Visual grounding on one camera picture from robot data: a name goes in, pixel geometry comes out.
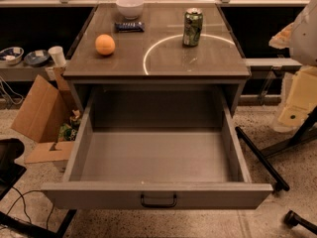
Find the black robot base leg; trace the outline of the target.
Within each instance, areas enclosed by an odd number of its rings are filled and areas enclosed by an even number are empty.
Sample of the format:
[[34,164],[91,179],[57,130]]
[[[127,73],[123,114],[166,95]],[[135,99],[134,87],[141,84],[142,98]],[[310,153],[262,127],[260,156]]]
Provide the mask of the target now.
[[240,128],[236,127],[236,133],[239,139],[242,139],[250,150],[256,155],[265,169],[275,179],[275,191],[289,191],[290,187],[283,177],[277,172],[273,165],[268,161],[269,157],[275,156],[296,147],[301,144],[308,143],[317,139],[317,129],[314,125],[317,123],[317,106],[309,113],[307,119],[296,131],[296,133],[289,139],[276,143],[262,150],[259,150],[247,134]]

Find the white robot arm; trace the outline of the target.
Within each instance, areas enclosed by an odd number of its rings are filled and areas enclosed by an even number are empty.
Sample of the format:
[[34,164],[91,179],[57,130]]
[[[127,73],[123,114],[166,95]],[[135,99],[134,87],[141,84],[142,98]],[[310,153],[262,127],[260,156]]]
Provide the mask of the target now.
[[300,127],[317,106],[317,0],[310,0],[296,19],[273,36],[268,44],[289,48],[290,57],[301,64],[282,83],[281,103],[271,127],[286,133]]

